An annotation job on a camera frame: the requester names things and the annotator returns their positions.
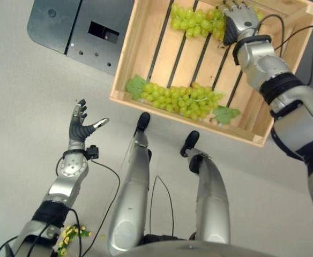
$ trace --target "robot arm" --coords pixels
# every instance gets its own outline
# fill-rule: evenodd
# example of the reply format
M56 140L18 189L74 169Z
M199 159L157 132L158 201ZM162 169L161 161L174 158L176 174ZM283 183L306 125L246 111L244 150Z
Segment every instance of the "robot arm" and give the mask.
M268 35L257 35L258 20L246 2L224 1L219 9L227 17L225 45L235 45L233 55L247 75L249 85L270 106L276 144L290 157L308 167L309 192L313 201L313 89L291 73L276 56Z
M85 100L81 100L74 108L69 129L69 145L63 154L58 177L32 220L25 225L12 246L12 252L17 257L26 257L36 238L38 240L31 256L51 256L52 246L59 237L60 228L78 196L81 182L88 173L87 160L90 157L98 157L98 149L95 146L85 150L85 139L108 123L109 119L104 118L93 125L83 126L86 117L86 114L83 114L86 110L85 104Z

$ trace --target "grape bunch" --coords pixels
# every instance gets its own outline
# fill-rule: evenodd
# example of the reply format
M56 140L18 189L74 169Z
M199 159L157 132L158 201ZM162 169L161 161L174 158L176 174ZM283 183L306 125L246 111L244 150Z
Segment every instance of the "grape bunch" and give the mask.
M202 87L193 82L190 87L164 88L156 83L143 85L141 99L153 107L180 114L192 120L204 120L206 116L219 107L218 101L223 97L211 87Z
M255 6L253 8L261 20L262 13ZM171 28L186 31L187 39L200 35L207 37L212 33L218 41L223 41L226 24L223 13L217 8L208 9L205 13L201 9L194 12L192 7L184 9L173 3L171 19Z

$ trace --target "wooden crate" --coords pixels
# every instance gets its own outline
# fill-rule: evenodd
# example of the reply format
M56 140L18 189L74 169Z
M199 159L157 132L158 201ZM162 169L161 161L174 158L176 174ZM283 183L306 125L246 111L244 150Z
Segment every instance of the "wooden crate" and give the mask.
M240 67L233 61L232 51L218 48L212 36L186 39L184 33L170 27L169 10L172 3L183 7L194 6L206 11L222 3L218 0L135 0L128 31L118 64L110 99L165 118L194 127L262 146L270 132L273 119L263 98L248 84L245 75L239 80ZM252 1L267 15L276 13L285 22L285 38L292 32L313 25L313 3L306 0L255 0ZM295 35L284 46L284 60L296 72L309 40L311 29ZM281 41L280 22L270 18L260 34L269 34L277 47ZM215 84L216 90L226 93L220 105L238 108L241 114L230 125L218 126L204 121L194 122L178 114L153 108L135 101L125 91L125 84L135 74L160 86L189 86L196 81L203 86Z

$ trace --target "grape leaf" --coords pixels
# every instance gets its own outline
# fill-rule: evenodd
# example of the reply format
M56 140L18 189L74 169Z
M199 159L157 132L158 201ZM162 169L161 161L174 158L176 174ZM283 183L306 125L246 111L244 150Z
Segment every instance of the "grape leaf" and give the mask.
M134 100L138 100L140 98L141 93L143 92L143 85L146 84L147 81L141 78L139 75L135 75L132 79L129 79L125 84L125 90L128 93L133 95Z
M217 109L213 110L216 115L215 119L222 124L229 124L230 120L235 118L240 114L238 109L231 109L225 106L219 106Z

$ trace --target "wire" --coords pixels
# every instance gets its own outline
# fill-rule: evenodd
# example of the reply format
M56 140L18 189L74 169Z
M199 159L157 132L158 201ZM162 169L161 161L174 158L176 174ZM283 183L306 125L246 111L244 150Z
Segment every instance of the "wire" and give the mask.
M159 178L159 180L162 182L163 186L166 188L167 194L168 194L168 198L169 198L169 202L171 205L171 214L172 214L172 236L174 235L174 213L173 213L173 204L172 204L172 198L171 198L171 194L169 193L169 190L166 186L166 184L162 181L162 179L157 175L154 179L154 184L153 184L153 190L152 190L152 197L151 197L151 207L150 207L150 233L151 233L151 218L152 218L152 204L153 204L153 196L154 196L154 189L155 189L155 183L157 182L157 178Z
M13 237L13 238L10 238L10 239L7 240L6 242L4 242L4 243L0 246L0 252L1 252L1 250L3 249L3 247L4 247L6 244L10 243L11 241L15 240L16 238L18 238L18 236L15 236L15 237Z
M82 244L81 244L80 223L79 223L78 214L77 214L77 212L74 209L70 209L69 211L73 212L75 217L76 217L77 227L78 227L78 238L79 238L79 257L81 257Z
M305 29L308 29L308 28L313 28L313 26L307 26L307 27L301 28L301 29L299 29L298 31L292 33L292 34L287 38L287 40L285 40L280 46L276 47L275 50L277 50L277 49L279 49L280 47L282 47L287 41L289 41L289 40L291 39L291 37L293 37L294 35L296 35L298 32L301 32L301 31L303 31L303 30L305 30ZM307 83L308 86L310 86L310 84L311 84L312 75L313 75L313 50L312 50L310 77L309 77L309 82Z
M60 159L58 160L58 162L56 163L56 166L55 166L55 174L57 177L59 176L59 173L58 173L59 163L62 159L63 159L63 156L60 157Z
M97 238L97 236L98 236L98 234L99 234L99 231L101 230L101 228L102 228L102 226L103 226L103 224L104 224L104 221L105 221L105 219L106 219L106 217L107 217L107 215L108 215L108 213L109 213L109 211L110 211L110 208L111 208L111 206L113 205L113 203L114 203L114 201L115 201L115 199L116 199L116 197L117 197L118 190L120 189L120 185L121 185L121 179L120 179L119 175L118 175L112 168L110 168L110 167L108 167L108 166L106 166L106 165L104 165L104 164L102 164L102 163L96 162L96 161L94 161L93 159L91 159L91 162L93 162L93 163L95 163L95 164L97 164L97 165L99 165L99 166L102 166L102 167L104 167L104 168L107 168L107 169L110 170L113 174L115 174L115 176L116 176L117 179L118 179L118 186L117 186L117 189L116 189L116 193L115 193L115 195L114 195L114 198L112 199L112 201L111 201L111 203L110 203L110 205L109 205L109 207L108 207L108 209L107 209L107 211L106 211L106 213L105 213L105 215L104 215L104 218L103 218L103 220L102 220L102 222L101 222L101 224L100 224L100 226L99 226L99 228L98 228L98 230L97 230L97 232L96 232L96 235L94 236L94 238L93 238L93 240L92 240L90 246L88 247L88 249L83 253L83 255L82 255L81 257L84 257L85 254L86 254L86 253L91 249L91 247L93 246L93 244L94 244L94 242L95 242L95 240L96 240L96 238Z
M267 16L265 16L258 24L258 26L256 27L256 30L254 31L254 34L260 30L260 26L262 25L262 23L267 20L270 17L276 17L280 20L281 23L281 45L280 45L280 53L279 53L279 57L283 56L283 45L284 45L284 39L285 39L285 25L284 25L284 20L281 16L279 16L278 14L269 14Z
M73 212L74 215L76 216L76 221L77 221L77 226L78 226L78 229L80 229L80 223L79 223L79 218L78 218L78 214L76 212L76 210L74 209L69 209L69 211ZM58 215L56 215L54 218L52 218L47 224L46 226L44 226L44 228L42 229L42 231L38 234L38 236L34 239L34 241L32 242L32 245L30 246L30 249L27 253L27 257L30 257L32 251L33 251L33 248L35 247L36 243L38 242L38 240L41 238L41 235L45 232L45 230L51 225L51 223L56 219L58 218L60 215L62 215L63 213L59 213ZM81 236L80 236L80 233L78 233L78 236L79 236L79 257L81 257Z

